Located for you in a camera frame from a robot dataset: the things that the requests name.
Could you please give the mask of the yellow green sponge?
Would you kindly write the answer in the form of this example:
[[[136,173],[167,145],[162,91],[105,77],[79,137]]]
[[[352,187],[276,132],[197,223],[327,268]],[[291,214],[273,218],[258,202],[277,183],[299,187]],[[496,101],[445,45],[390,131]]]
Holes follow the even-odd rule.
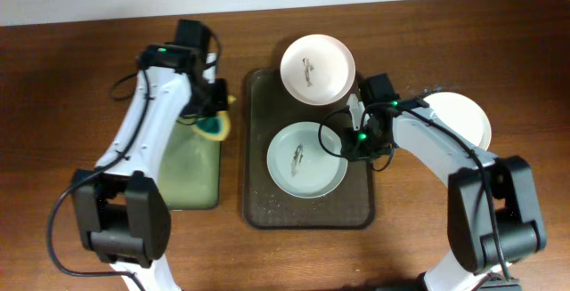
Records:
[[[212,100],[204,100],[199,109],[199,116],[192,122],[193,132],[210,141],[226,140],[231,131],[229,106],[235,101],[235,96],[228,95],[226,102],[216,107]]]

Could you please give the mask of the pale green plate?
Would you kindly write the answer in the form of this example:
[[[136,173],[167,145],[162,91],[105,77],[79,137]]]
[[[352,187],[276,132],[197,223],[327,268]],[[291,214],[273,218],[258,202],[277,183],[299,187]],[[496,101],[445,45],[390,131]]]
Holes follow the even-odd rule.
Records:
[[[340,154],[341,140],[327,126],[298,122],[271,140],[266,165],[275,184],[296,198],[320,198],[344,180],[348,161]]]

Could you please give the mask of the cream white plate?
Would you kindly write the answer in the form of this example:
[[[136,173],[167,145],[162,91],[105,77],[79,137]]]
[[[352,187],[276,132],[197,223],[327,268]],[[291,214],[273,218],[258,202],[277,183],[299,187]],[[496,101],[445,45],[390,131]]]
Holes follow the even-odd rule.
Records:
[[[491,123],[476,102],[452,92],[432,93],[424,101],[456,133],[480,149],[488,150],[492,139]]]

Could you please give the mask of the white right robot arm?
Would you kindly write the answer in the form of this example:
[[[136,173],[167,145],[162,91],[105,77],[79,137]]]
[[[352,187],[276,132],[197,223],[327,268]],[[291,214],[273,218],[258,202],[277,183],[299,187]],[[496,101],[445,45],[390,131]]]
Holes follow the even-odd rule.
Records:
[[[421,100],[364,105],[350,98],[355,146],[349,161],[410,152],[447,189],[450,251],[403,290],[519,290],[509,266],[542,251],[547,235],[532,169],[469,143]]]

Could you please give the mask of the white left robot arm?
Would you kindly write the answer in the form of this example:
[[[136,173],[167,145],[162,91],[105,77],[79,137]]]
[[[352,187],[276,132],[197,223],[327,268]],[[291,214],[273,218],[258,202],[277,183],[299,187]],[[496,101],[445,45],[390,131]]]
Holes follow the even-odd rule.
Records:
[[[92,170],[77,170],[70,192],[83,247],[110,265],[130,290],[176,290],[166,250],[171,215],[158,186],[179,125],[211,141],[230,131],[220,52],[151,44],[136,60],[136,88],[113,143]]]

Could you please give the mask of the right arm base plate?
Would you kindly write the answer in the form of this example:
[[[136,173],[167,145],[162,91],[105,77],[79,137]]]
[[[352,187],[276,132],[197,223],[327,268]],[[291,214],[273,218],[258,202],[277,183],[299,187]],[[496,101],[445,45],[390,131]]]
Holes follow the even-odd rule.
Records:
[[[419,283],[412,283],[408,285],[401,286],[391,286],[391,287],[374,287],[374,291],[425,291],[424,287],[421,287]],[[522,291],[523,288],[519,284],[517,279],[512,279],[510,282],[503,280],[487,280],[483,283],[476,291]]]

